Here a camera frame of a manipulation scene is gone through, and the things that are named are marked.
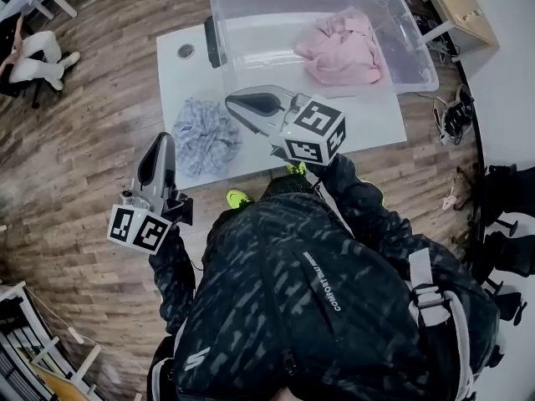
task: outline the crumpled fabric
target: crumpled fabric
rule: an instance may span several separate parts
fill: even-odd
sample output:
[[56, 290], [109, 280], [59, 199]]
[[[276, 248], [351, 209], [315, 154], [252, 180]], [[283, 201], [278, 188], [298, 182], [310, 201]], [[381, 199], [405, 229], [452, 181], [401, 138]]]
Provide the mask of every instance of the crumpled fabric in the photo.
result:
[[355, 8], [316, 21], [295, 53], [308, 60], [305, 69], [322, 84], [373, 84], [382, 78], [374, 29]]
[[188, 98], [172, 130], [176, 168], [191, 177], [225, 175], [242, 146], [231, 115], [217, 102]]

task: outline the black chair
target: black chair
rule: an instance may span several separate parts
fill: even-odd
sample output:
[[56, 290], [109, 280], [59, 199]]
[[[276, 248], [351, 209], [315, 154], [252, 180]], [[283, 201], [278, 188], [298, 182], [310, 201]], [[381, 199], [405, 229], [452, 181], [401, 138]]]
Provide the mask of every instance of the black chair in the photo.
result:
[[521, 277], [535, 275], [535, 235], [508, 239], [495, 231], [485, 237], [483, 254], [490, 269], [495, 267]]
[[522, 321], [522, 314], [527, 307], [527, 302], [522, 301], [522, 294], [520, 292], [510, 292], [502, 296], [496, 296], [494, 302], [500, 309], [500, 319], [503, 321], [514, 321], [512, 325], [515, 327]]
[[[43, 51], [39, 51], [37, 53], [34, 53], [31, 57], [31, 59], [37, 59], [39, 61], [43, 61], [44, 59], [44, 53]], [[35, 80], [28, 80], [25, 82], [18, 82], [15, 84], [10, 84], [8, 82], [1, 82], [0, 83], [0, 94], [7, 95], [9, 97], [17, 98], [20, 96], [20, 94], [23, 94], [23, 96], [26, 94], [26, 90], [30, 87], [31, 84], [35, 84], [35, 89], [33, 90], [33, 99], [32, 99], [32, 109], [38, 109], [39, 104], [39, 92], [41, 91], [41, 86], [43, 86], [44, 79], [35, 79]], [[52, 90], [56, 95], [61, 96], [61, 91], [58, 91], [52, 87], [51, 84], [48, 82], [45, 82], [50, 90]]]
[[[535, 217], [535, 167], [528, 170], [517, 170], [516, 165], [490, 166], [485, 177], [483, 188], [483, 204], [487, 216], [485, 226], [494, 222], [500, 224], [498, 218], [503, 212], [519, 212]], [[514, 224], [503, 225], [512, 231]]]

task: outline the black jacket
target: black jacket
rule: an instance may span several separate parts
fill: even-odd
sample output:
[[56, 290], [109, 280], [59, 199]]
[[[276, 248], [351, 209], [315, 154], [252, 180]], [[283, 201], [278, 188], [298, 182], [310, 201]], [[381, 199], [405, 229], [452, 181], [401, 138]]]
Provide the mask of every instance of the black jacket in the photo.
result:
[[470, 273], [386, 210], [347, 158], [337, 156], [322, 178], [352, 233], [317, 196], [290, 193], [219, 230], [195, 298], [180, 238], [150, 258], [167, 330], [176, 334], [187, 318], [174, 354], [179, 398], [268, 400], [285, 386], [305, 400], [432, 398], [405, 284], [409, 254], [426, 247], [435, 284], [465, 310], [471, 369], [485, 366], [498, 310]]

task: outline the patterned cloth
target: patterned cloth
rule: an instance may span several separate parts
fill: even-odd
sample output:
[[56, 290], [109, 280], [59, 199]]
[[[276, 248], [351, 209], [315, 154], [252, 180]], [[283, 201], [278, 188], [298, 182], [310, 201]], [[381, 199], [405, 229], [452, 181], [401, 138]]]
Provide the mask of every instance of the patterned cloth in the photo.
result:
[[191, 177], [225, 175], [242, 146], [240, 129], [221, 104], [188, 98], [172, 131], [176, 170]]

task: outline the white pants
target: white pants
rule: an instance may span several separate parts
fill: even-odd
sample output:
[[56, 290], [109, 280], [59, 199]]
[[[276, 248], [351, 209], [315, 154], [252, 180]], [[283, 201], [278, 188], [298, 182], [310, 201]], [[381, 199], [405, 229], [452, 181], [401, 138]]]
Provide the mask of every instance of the white pants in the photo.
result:
[[[34, 53], [44, 52], [46, 62], [30, 59]], [[9, 76], [9, 83], [15, 84], [32, 79], [60, 80], [64, 67], [57, 62], [61, 59], [61, 48], [51, 31], [42, 31], [23, 40], [23, 51]]]

